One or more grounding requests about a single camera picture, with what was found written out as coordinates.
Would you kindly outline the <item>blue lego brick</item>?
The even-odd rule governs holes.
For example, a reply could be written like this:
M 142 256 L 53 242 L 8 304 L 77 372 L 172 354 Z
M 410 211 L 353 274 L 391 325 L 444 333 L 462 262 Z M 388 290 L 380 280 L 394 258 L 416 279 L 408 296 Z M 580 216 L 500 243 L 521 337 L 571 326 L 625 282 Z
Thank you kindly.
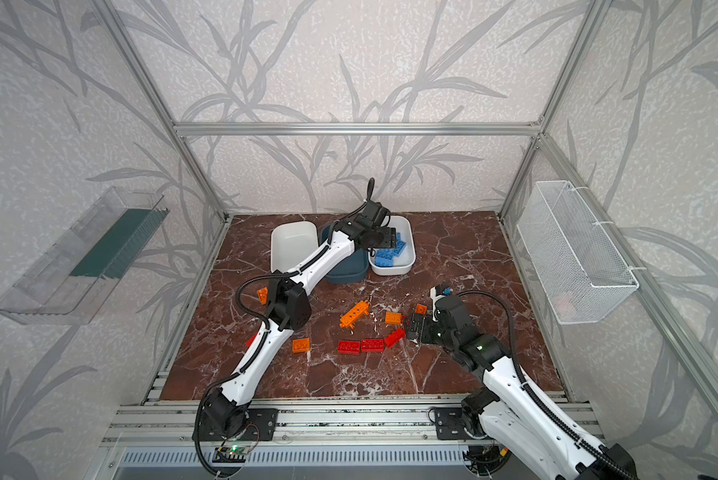
M 393 257 L 399 257 L 405 250 L 406 243 L 402 240 L 401 234 L 398 233 L 396 237 L 396 246 L 393 249 Z
M 398 254 L 395 249 L 380 249 L 375 252 L 375 264 L 378 267 L 393 267 L 397 258 Z

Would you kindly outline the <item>small orange lego brick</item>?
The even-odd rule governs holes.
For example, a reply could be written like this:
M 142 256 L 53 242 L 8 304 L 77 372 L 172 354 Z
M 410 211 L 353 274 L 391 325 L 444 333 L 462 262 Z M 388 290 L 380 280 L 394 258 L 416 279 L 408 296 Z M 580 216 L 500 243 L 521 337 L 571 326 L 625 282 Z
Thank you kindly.
M 264 287 L 257 291 L 257 295 L 259 298 L 259 301 L 262 305 L 266 305 L 268 303 L 268 288 Z

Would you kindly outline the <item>blue lego brick front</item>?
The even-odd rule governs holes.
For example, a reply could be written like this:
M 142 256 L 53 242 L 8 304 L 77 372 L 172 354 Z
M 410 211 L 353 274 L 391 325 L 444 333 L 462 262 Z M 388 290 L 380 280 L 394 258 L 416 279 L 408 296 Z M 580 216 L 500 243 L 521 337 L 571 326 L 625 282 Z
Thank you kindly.
M 398 233 L 396 237 L 396 246 L 393 249 L 393 257 L 399 257 L 405 250 L 406 243 L 402 240 L 401 234 Z

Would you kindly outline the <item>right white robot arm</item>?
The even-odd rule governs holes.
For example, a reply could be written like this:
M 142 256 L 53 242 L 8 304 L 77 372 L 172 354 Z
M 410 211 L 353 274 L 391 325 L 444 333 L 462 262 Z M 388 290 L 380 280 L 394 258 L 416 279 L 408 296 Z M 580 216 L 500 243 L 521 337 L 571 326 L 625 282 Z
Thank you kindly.
M 567 415 L 522 369 L 509 342 L 481 331 L 463 299 L 448 285 L 430 291 L 427 314 L 413 314 L 407 329 L 422 344 L 441 347 L 482 386 L 462 403 L 462 418 L 474 436 L 508 448 L 543 479 L 634 479 L 636 465 L 620 445 L 606 445 Z

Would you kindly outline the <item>orange lego brick centre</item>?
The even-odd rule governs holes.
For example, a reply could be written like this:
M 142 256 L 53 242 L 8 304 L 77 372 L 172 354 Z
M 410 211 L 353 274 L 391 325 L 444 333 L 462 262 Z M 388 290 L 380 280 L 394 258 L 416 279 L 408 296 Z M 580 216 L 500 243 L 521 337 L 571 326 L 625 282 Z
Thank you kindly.
M 387 312 L 385 314 L 385 323 L 388 325 L 401 325 L 403 315 L 398 312 Z

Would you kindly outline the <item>teal plastic bin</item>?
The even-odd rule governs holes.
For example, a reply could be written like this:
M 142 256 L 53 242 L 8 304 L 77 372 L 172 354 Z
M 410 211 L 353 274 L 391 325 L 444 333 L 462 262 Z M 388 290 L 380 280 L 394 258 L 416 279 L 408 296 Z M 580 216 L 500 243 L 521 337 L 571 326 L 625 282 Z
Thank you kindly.
M 368 253 L 360 249 L 335 266 L 326 275 L 326 280 L 334 285 L 362 282 L 366 279 L 369 268 Z

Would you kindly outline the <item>right white plastic bin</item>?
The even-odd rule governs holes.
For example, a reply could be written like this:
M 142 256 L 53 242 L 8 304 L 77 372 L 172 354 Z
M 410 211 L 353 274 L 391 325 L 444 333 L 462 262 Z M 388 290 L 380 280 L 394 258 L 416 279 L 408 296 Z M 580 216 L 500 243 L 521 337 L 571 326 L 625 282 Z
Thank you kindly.
M 390 217 L 389 226 L 395 228 L 397 233 L 394 254 L 383 257 L 381 252 L 377 251 L 374 256 L 369 257 L 370 268 L 381 276 L 407 274 L 417 259 L 412 225 L 406 217 L 393 215 Z

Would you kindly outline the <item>white plastic bin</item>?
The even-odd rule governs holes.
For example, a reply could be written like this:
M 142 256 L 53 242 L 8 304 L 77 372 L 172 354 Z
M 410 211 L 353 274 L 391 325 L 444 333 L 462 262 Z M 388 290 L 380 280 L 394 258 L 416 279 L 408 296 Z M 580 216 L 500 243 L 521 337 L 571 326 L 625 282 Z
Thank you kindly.
M 390 217 L 389 226 L 395 228 L 397 233 L 394 254 L 383 257 L 381 252 L 377 251 L 374 256 L 369 257 L 370 268 L 381 276 L 407 274 L 417 259 L 412 225 L 406 217 L 393 215 Z
M 319 248 L 317 227 L 310 221 L 277 226 L 271 234 L 271 271 L 287 272 Z

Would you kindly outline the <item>long orange lego brick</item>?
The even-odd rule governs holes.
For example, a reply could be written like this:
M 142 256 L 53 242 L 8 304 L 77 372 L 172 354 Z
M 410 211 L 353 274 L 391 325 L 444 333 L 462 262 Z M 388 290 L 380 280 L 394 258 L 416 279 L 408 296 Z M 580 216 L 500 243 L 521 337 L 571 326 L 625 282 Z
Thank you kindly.
M 356 303 L 347 313 L 340 318 L 342 328 L 354 328 L 356 321 L 369 313 L 370 303 L 366 300 Z

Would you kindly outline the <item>left white plastic bin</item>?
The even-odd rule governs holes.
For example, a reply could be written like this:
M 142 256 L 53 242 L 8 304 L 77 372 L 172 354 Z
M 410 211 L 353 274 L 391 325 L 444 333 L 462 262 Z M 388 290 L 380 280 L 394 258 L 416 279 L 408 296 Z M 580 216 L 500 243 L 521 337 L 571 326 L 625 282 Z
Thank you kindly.
M 317 227 L 310 221 L 277 226 L 271 234 L 271 271 L 287 272 L 319 248 Z

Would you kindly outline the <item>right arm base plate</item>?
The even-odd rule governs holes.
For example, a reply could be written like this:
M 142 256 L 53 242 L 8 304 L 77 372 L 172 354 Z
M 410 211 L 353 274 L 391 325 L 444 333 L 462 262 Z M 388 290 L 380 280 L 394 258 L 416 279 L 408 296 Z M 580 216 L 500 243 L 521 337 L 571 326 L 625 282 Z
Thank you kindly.
M 436 437 L 440 441 L 484 440 L 487 438 L 481 428 L 471 426 L 467 422 L 460 407 L 432 407 L 429 412 L 430 420 L 436 429 Z

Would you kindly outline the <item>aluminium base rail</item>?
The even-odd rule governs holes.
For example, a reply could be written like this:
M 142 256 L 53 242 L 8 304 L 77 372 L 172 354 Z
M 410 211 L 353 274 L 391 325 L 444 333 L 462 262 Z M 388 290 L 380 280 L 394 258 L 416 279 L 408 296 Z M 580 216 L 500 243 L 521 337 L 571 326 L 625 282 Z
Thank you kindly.
M 458 408 L 465 396 L 374 396 L 256 399 L 249 416 L 261 425 L 247 432 L 272 435 L 264 446 L 432 444 L 443 428 L 435 408 Z M 121 406 L 104 434 L 104 445 L 189 446 L 196 401 L 158 401 Z

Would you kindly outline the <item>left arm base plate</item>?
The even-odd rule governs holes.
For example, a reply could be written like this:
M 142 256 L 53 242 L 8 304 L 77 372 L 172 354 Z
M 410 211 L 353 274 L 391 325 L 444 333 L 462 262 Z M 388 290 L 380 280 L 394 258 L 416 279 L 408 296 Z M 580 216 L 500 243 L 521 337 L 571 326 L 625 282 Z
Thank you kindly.
M 239 409 L 215 429 L 215 437 L 233 441 L 273 440 L 279 410 L 275 408 Z

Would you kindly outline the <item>aluminium cage frame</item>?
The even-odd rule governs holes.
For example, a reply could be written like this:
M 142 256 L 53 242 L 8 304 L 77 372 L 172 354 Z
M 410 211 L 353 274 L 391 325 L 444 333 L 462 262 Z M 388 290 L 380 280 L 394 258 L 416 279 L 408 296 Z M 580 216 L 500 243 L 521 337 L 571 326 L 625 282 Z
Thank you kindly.
M 662 335 L 666 345 L 683 367 L 694 388 L 701 395 L 713 416 L 718 420 L 718 365 L 701 345 L 686 321 L 671 303 L 665 291 L 648 267 L 635 252 L 622 231 L 613 223 L 611 216 L 588 189 L 575 167 L 561 151 L 550 133 L 550 127 L 558 114 L 565 95 L 570 91 L 575 75 L 593 46 L 612 8 L 610 1 L 586 1 L 583 4 L 583 20 L 577 31 L 550 98 L 541 117 L 525 122 L 188 122 L 179 123 L 167 110 L 167 103 L 158 92 L 152 75 L 147 71 L 137 48 L 131 39 L 122 17 L 111 1 L 95 1 L 92 10 L 99 24 L 107 31 L 114 45 L 123 56 L 127 67 L 138 82 L 157 117 L 165 128 L 169 141 L 178 149 L 181 159 L 191 169 L 194 177 L 213 201 L 219 199 L 210 185 L 207 174 L 201 169 L 185 139 L 188 136 L 525 136 L 531 143 L 524 155 L 519 171 L 513 181 L 505 204 L 512 205 L 517 191 L 526 178 L 537 152 L 543 152 L 555 171 L 576 185 L 582 198 L 604 222 L 604 230 L 622 255 L 625 263 L 639 283 L 637 297 L 647 315 Z

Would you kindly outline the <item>clear plastic wall tray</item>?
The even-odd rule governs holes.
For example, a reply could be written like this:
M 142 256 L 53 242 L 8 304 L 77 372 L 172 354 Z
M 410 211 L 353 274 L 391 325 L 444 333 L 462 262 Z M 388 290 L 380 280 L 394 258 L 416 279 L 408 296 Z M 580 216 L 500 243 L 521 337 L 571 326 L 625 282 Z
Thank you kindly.
M 109 188 L 0 297 L 0 314 L 21 325 L 89 324 L 168 214 L 162 194 Z

